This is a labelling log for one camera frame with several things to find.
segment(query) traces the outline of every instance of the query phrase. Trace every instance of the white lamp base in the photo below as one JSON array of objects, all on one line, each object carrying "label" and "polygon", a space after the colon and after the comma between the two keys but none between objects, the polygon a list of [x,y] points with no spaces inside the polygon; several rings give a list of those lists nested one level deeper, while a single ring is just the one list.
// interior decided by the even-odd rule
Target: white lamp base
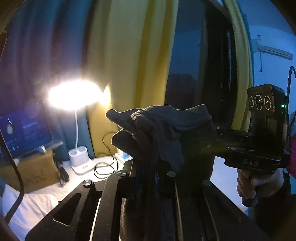
[{"label": "white lamp base", "polygon": [[83,163],[82,165],[77,167],[71,167],[77,175],[83,175],[94,169],[94,162],[89,158],[88,162]]},{"label": "white lamp base", "polygon": [[89,158],[85,146],[69,151],[70,164],[77,175],[83,175],[94,169],[94,162]]}]

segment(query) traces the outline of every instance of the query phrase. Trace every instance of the camera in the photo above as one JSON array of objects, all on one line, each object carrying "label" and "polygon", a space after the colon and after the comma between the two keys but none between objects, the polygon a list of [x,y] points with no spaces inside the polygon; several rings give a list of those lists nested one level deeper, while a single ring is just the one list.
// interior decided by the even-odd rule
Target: camera
[{"label": "camera", "polygon": [[218,143],[224,149],[216,155],[225,158],[227,166],[272,174],[289,163],[289,154],[284,151],[288,133],[286,95],[272,84],[251,87],[247,93],[249,131],[220,131]]}]

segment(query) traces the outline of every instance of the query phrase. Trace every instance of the camera lens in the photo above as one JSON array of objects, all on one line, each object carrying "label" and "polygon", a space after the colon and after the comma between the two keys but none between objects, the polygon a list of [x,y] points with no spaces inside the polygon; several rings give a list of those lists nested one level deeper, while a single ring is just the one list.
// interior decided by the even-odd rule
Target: camera lens
[{"label": "camera lens", "polygon": [[262,109],[262,98],[260,95],[256,95],[255,97],[255,104],[256,104],[256,108],[261,110]]},{"label": "camera lens", "polygon": [[252,96],[251,96],[250,99],[249,99],[249,104],[250,104],[251,107],[254,106],[254,99],[253,99]]},{"label": "camera lens", "polygon": [[264,98],[264,106],[267,110],[269,110],[271,107],[271,100],[268,95]]}]

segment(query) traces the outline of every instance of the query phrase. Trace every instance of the desk lamp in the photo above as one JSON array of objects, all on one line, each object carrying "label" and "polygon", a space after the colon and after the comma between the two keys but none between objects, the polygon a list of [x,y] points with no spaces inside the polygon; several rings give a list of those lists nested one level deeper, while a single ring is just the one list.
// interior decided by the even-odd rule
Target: desk lamp
[{"label": "desk lamp", "polygon": [[89,158],[85,146],[77,147],[78,144],[78,123],[77,110],[99,102],[102,98],[102,92],[99,87],[92,82],[75,80],[60,84],[52,88],[49,92],[49,102],[60,109],[74,110],[76,121],[76,142],[75,148],[71,149],[68,154],[70,164],[74,172],[82,175],[94,169],[94,162]]}]

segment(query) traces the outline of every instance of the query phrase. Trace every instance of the person's hand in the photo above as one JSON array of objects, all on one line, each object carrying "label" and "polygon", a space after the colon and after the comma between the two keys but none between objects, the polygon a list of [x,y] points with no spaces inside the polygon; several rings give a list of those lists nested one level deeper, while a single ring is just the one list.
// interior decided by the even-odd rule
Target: person's hand
[{"label": "person's hand", "polygon": [[249,171],[237,169],[237,192],[242,198],[270,197],[281,189],[284,183],[283,169],[279,168],[273,175],[252,175]]}]

